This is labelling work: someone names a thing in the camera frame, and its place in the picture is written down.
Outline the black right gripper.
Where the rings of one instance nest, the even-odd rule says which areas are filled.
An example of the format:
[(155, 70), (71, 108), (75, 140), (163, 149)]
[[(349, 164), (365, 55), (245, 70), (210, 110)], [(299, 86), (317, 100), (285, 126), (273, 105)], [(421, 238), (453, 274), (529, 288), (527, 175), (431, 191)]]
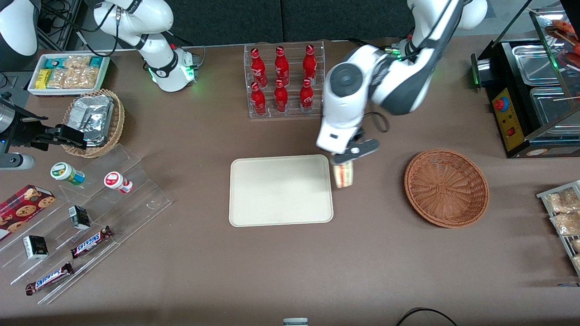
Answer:
[(24, 146), (41, 151), (48, 151), (50, 145), (87, 148), (83, 132), (64, 124), (47, 129), (42, 121), (48, 117), (15, 105), (11, 97), (12, 93), (2, 93), (0, 100), (1, 142), (6, 148)]

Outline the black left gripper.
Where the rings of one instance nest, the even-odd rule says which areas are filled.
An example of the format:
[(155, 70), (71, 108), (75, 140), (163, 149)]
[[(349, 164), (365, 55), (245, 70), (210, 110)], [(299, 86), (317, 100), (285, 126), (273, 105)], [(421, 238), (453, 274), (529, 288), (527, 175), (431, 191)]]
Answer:
[(379, 146), (380, 144), (377, 139), (366, 139), (364, 129), (359, 128), (354, 137), (348, 142), (344, 153), (332, 155), (332, 165), (350, 163), (374, 153), (379, 149)]

